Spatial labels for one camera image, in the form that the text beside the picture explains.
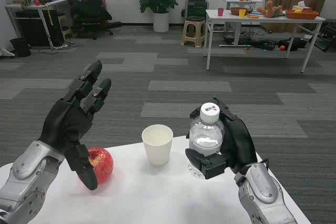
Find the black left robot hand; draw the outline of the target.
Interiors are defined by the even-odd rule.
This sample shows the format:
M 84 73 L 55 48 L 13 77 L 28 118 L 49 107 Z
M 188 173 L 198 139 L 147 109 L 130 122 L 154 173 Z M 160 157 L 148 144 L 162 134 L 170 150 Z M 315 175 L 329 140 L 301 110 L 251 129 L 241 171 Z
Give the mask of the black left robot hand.
M 66 95 L 49 111 L 39 138 L 63 154 L 70 169 L 90 190 L 97 189 L 98 179 L 88 149 L 80 140 L 92 127 L 94 114 L 103 107 L 111 88 L 109 78 L 95 86 L 101 70 L 102 63 L 97 60 L 72 81 Z

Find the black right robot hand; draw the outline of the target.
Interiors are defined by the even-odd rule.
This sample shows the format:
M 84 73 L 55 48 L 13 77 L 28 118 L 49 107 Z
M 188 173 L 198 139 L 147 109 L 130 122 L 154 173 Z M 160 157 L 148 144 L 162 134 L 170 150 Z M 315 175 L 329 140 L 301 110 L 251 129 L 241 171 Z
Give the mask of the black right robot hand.
M 210 179 L 230 168 L 234 174 L 247 174 L 257 162 L 255 147 L 245 123 L 214 98 L 190 113 L 191 126 L 185 150 L 188 170 L 199 179 Z

